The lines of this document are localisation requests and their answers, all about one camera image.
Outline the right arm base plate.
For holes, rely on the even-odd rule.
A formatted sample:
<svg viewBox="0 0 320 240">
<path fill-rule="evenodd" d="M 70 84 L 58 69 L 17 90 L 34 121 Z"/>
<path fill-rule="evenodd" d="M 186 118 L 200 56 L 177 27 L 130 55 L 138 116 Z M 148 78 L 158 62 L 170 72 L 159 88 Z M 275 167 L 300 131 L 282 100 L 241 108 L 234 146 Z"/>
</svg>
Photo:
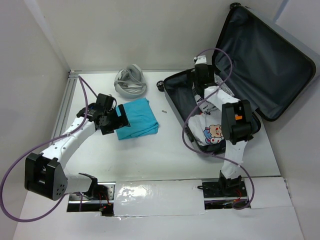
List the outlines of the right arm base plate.
<svg viewBox="0 0 320 240">
<path fill-rule="evenodd" d="M 247 193 L 245 182 L 241 177 L 231 181 L 227 186 L 222 179 L 202 181 L 197 189 L 202 191 L 205 210 L 216 209 L 242 209 L 247 206 L 250 197 Z"/>
</svg>

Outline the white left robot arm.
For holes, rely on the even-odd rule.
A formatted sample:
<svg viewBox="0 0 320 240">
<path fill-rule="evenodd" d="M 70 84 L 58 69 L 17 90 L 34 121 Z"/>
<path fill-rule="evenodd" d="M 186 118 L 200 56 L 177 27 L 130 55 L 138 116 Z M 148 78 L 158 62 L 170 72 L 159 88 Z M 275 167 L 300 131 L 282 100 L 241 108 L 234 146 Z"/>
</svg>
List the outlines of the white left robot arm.
<svg viewBox="0 0 320 240">
<path fill-rule="evenodd" d="M 97 197 L 102 186 L 88 173 L 70 174 L 66 165 L 77 149 L 100 131 L 102 135 L 130 126 L 124 105 L 114 97 L 98 94 L 95 102 L 81 109 L 71 126 L 41 153 L 30 153 L 25 159 L 26 190 L 53 201 L 64 194 L 81 193 L 86 199 Z"/>
</svg>

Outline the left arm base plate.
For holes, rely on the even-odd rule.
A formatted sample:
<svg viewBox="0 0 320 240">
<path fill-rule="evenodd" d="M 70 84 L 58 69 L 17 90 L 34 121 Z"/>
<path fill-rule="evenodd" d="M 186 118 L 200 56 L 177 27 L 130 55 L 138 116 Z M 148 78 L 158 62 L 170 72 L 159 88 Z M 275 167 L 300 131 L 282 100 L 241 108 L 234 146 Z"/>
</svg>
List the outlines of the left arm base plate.
<svg viewBox="0 0 320 240">
<path fill-rule="evenodd" d="M 99 182 L 92 196 L 71 193 L 67 213 L 97 213 L 104 217 L 114 216 L 115 182 Z"/>
</svg>

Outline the newspaper print garment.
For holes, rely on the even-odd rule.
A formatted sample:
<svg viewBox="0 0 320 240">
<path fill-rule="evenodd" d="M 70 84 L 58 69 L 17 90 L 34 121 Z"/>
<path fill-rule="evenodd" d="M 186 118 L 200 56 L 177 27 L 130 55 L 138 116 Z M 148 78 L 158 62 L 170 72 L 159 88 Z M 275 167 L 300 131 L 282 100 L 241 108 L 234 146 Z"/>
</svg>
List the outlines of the newspaper print garment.
<svg viewBox="0 0 320 240">
<path fill-rule="evenodd" d="M 239 99 L 230 95 L 229 89 L 220 76 L 214 74 L 213 86 L 204 89 L 203 96 L 200 95 L 200 87 L 196 87 L 196 81 L 192 85 L 192 93 L 196 104 L 202 113 L 210 115 L 213 111 L 222 110 L 222 106 L 227 103 L 237 103 Z"/>
</svg>

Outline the dark blue garment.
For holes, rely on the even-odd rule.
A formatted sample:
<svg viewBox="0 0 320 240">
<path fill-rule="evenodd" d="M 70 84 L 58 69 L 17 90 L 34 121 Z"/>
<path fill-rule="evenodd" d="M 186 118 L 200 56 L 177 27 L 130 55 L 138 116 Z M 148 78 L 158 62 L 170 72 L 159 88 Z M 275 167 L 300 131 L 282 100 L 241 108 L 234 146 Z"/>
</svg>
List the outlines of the dark blue garment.
<svg viewBox="0 0 320 240">
<path fill-rule="evenodd" d="M 88 105 L 88 111 L 91 111 L 91 110 L 96 110 L 97 107 L 96 107 L 96 104 L 95 103 L 91 103 Z"/>
</svg>

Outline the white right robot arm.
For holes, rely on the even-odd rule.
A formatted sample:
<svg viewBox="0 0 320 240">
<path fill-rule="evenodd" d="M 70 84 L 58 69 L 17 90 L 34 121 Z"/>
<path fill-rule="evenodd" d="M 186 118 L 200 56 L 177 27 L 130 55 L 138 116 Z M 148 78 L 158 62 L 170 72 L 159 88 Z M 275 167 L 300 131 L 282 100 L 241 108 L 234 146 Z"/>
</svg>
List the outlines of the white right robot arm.
<svg viewBox="0 0 320 240">
<path fill-rule="evenodd" d="M 223 196 L 230 196 L 236 189 L 233 179 L 238 178 L 240 164 L 247 142 L 252 138 L 252 112 L 250 102 L 239 100 L 218 85 L 204 89 L 203 96 L 194 94 L 200 114 L 191 116 L 187 126 L 197 143 L 203 147 L 215 146 L 225 140 L 225 161 L 218 184 Z"/>
</svg>

